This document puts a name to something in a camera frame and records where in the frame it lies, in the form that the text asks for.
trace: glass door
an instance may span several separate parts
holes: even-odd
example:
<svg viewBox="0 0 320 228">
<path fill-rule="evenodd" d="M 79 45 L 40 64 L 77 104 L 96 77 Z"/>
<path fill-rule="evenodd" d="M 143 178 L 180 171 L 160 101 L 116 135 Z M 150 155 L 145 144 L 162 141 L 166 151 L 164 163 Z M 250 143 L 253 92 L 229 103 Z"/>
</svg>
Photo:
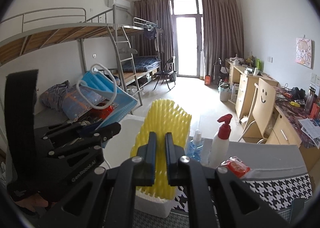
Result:
<svg viewBox="0 0 320 228">
<path fill-rule="evenodd" d="M 174 53 L 178 76 L 200 77 L 202 3 L 171 0 Z"/>
</svg>

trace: white floor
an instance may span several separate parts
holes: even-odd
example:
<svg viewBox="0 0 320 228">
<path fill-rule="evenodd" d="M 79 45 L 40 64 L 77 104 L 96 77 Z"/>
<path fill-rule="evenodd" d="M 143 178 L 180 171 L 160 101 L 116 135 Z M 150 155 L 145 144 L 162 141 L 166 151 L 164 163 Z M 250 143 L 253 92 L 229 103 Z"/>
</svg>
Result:
<svg viewBox="0 0 320 228">
<path fill-rule="evenodd" d="M 187 113 L 192 115 L 190 135 L 193 136 L 196 129 L 202 131 L 205 138 L 213 138 L 222 123 L 217 122 L 221 116 L 232 114 L 230 141 L 238 141 L 243 129 L 238 123 L 235 106 L 231 102 L 221 102 L 216 86 L 205 86 L 204 81 L 196 78 L 178 77 L 176 86 L 169 91 L 166 82 L 161 85 L 159 81 L 155 90 L 156 82 L 153 81 L 144 87 L 142 97 L 143 106 L 137 106 L 133 114 L 145 117 L 151 103 L 157 99 L 170 99 L 180 105 Z"/>
</svg>

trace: bottle cap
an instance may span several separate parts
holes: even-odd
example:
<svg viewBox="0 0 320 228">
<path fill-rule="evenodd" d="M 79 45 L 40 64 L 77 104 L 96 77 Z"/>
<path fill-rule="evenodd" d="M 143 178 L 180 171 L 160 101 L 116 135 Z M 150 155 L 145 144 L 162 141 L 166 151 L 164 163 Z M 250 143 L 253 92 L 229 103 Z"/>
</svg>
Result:
<svg viewBox="0 0 320 228">
<path fill-rule="evenodd" d="M 230 123 L 231 119 L 232 119 L 232 114 L 227 114 L 217 120 L 218 122 L 224 121 L 224 124 L 222 124 L 220 126 L 219 131 L 218 131 L 218 137 L 222 140 L 227 140 L 230 136 L 231 128 L 230 128 L 229 123 Z"/>
<path fill-rule="evenodd" d="M 193 141 L 192 141 L 194 145 L 198 145 L 201 142 L 201 134 L 202 134 L 201 130 L 195 131 L 195 135 L 193 136 Z"/>
</svg>

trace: green object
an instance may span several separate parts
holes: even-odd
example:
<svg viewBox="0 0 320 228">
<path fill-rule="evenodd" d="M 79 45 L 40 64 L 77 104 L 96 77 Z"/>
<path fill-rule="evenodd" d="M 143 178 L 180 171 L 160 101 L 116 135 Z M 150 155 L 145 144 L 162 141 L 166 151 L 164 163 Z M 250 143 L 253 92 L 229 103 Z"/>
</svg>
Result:
<svg viewBox="0 0 320 228">
<path fill-rule="evenodd" d="M 256 58 L 256 68 L 258 68 L 259 71 L 262 71 L 261 61 L 258 58 Z"/>
</svg>

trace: plaid bedding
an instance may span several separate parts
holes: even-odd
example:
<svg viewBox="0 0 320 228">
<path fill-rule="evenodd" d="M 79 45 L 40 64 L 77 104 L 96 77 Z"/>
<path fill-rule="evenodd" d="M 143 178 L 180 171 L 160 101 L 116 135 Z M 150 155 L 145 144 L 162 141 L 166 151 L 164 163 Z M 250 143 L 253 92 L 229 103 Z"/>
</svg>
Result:
<svg viewBox="0 0 320 228">
<path fill-rule="evenodd" d="M 156 68 L 160 64 L 157 56 L 139 56 L 133 58 L 134 65 L 137 72 L 146 72 Z M 122 65 L 124 72 L 132 72 L 131 61 L 127 61 Z"/>
</svg>

